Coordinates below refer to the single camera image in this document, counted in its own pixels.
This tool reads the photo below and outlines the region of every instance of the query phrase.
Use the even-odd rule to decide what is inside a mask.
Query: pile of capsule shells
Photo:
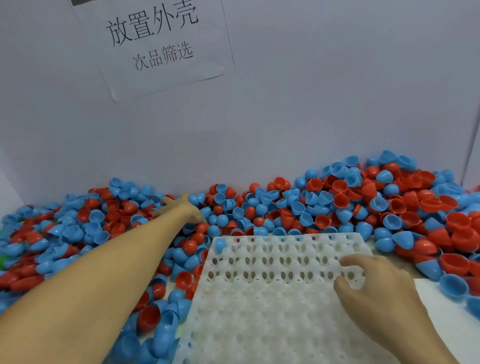
[[[252,183],[240,193],[215,184],[190,195],[208,223],[186,224],[174,239],[110,356],[141,364],[173,360],[176,327],[187,317],[211,240],[221,235],[358,232],[365,241],[373,235],[378,251],[412,261],[432,280],[447,276],[441,282],[447,296],[480,296],[480,193],[453,180],[450,170],[420,170],[415,159],[384,150],[365,168],[350,156],[293,183],[277,177],[266,189]],[[152,186],[113,178],[109,187],[68,194],[62,204],[23,206],[4,216],[0,313],[95,247],[148,223],[163,197]],[[458,291],[451,275],[468,291]],[[167,277],[178,288],[164,299]],[[154,328],[140,345],[138,335]]]

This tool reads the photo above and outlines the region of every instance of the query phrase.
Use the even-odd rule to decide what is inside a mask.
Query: white paper sign
[[[71,0],[113,99],[235,71],[221,0]]]

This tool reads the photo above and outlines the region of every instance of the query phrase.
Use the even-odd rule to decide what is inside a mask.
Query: green object
[[[0,268],[3,269],[3,262],[7,260],[8,257],[6,255],[0,255]]]

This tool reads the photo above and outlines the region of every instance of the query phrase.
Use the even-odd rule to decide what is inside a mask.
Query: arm
[[[360,290],[353,290],[342,277],[334,284],[343,308],[360,330],[402,364],[458,364],[435,330],[410,274],[383,256],[354,254],[343,257],[340,264],[365,271]]]
[[[101,363],[187,222],[188,202],[165,199],[162,216],[107,242],[26,294],[0,316],[5,363]]]

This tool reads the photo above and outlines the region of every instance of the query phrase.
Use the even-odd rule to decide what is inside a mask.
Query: hand
[[[192,224],[198,224],[200,222],[207,222],[198,208],[192,205],[188,200],[188,194],[182,194],[179,200],[172,200],[169,197],[164,197],[161,201],[161,204],[166,205],[158,210],[152,212],[153,217],[158,217],[160,215],[169,212],[174,208],[181,209],[187,214],[187,222]]]
[[[334,283],[343,308],[360,330],[402,363],[430,363],[435,355],[441,357],[435,363],[457,363],[438,336],[408,272],[384,256],[353,254],[340,259],[340,264],[360,266],[365,272],[360,290],[352,289],[343,277]]]

